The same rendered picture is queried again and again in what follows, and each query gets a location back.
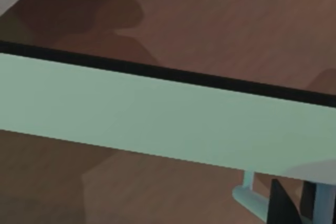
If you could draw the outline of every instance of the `black strip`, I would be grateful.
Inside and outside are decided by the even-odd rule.
[[[322,94],[305,90],[297,90],[256,82],[211,76],[208,74],[187,72],[163,67],[149,66],[139,63],[95,57],[73,52],[65,52],[47,48],[15,44],[0,41],[0,52],[28,58],[61,62],[76,66],[90,67],[137,76],[176,81],[198,86],[262,95],[303,103],[310,103],[336,108],[336,95]]]

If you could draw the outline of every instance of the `brown floor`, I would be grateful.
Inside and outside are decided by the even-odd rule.
[[[0,38],[336,94],[333,2],[23,0]],[[230,196],[238,170],[4,131],[0,160],[1,223],[260,223]]]

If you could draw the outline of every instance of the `dark edge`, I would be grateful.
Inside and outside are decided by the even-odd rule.
[[[5,41],[0,41],[0,52],[33,59],[47,60],[167,81],[175,81],[216,89],[261,95],[264,97],[303,102],[332,108],[336,107],[336,95],[211,76],[208,74],[150,66],[122,60],[89,56],[77,54],[74,52],[40,48]]]

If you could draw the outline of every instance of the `light green panel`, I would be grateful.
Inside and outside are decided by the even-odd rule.
[[[8,131],[275,175],[336,158],[336,110],[317,105],[10,55],[0,92]]]

